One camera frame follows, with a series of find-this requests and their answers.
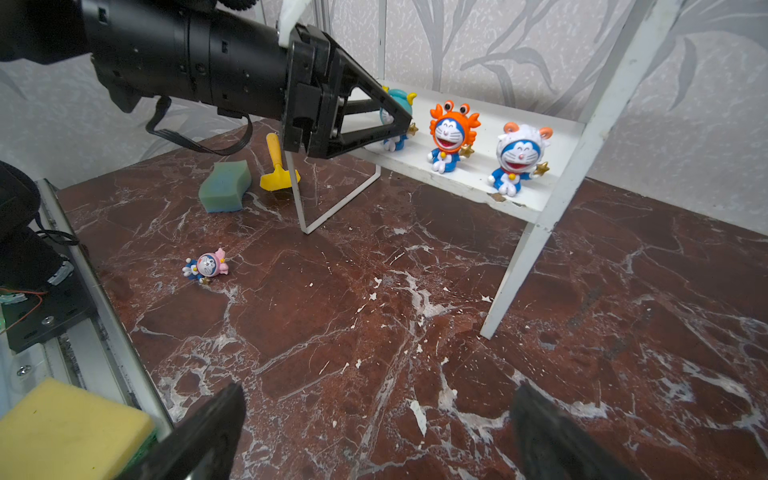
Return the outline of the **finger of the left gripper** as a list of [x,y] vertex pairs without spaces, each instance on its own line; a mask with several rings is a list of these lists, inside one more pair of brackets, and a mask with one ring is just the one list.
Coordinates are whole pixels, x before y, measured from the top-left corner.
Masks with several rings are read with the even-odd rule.
[[343,132],[340,127],[335,127],[331,131],[327,146],[323,151],[323,157],[326,159],[337,157],[366,145],[383,142],[384,140],[401,134],[402,127],[395,124],[377,125],[346,132]]
[[343,48],[335,49],[335,94],[338,107],[335,126],[342,127],[346,116],[386,111],[391,124],[408,129],[412,116],[383,86]]

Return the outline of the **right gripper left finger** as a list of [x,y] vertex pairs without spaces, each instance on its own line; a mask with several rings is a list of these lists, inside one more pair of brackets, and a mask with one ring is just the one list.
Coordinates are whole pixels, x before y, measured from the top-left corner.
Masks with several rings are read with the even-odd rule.
[[228,479],[245,417],[243,388],[231,383],[119,477]]

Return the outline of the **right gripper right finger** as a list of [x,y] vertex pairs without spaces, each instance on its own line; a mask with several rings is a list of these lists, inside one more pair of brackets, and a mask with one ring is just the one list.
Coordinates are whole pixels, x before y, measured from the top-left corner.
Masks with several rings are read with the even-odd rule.
[[516,390],[510,419],[527,479],[639,477],[529,383]]

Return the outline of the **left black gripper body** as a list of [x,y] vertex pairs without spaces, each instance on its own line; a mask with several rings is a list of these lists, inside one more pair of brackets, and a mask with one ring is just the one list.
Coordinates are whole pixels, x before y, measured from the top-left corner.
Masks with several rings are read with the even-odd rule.
[[296,25],[289,36],[282,146],[329,159],[342,153],[338,128],[345,51],[314,26]]

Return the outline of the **white sheep Doraemon figure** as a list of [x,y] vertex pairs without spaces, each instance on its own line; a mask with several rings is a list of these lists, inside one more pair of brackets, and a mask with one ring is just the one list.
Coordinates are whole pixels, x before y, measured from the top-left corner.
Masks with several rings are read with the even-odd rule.
[[543,156],[552,136],[553,130],[549,127],[506,123],[496,146],[498,168],[488,177],[489,184],[499,194],[514,197],[523,181],[543,176],[549,171]]

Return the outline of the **pink hooded Doraemon figure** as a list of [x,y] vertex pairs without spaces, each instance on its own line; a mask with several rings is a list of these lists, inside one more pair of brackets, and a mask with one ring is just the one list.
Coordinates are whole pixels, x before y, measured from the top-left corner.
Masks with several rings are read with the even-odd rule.
[[197,259],[187,258],[182,274],[199,284],[209,284],[217,276],[228,275],[226,252],[219,248],[215,252],[204,253]]

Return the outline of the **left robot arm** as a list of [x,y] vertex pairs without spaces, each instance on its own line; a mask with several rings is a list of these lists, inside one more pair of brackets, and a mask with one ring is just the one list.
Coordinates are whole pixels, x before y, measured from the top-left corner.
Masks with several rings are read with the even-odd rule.
[[156,102],[147,131],[190,150],[160,127],[173,99],[233,118],[282,125],[288,152],[328,159],[405,133],[410,113],[330,35],[305,26],[287,1],[275,27],[242,17],[246,1],[5,1],[1,58],[50,65],[89,55],[123,112]]

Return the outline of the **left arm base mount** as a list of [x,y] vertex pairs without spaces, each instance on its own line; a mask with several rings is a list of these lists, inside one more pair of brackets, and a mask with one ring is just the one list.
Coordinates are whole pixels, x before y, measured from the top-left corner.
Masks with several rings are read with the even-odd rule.
[[11,351],[45,343],[96,314],[75,270],[72,234],[42,224],[37,184],[1,164],[1,314]]

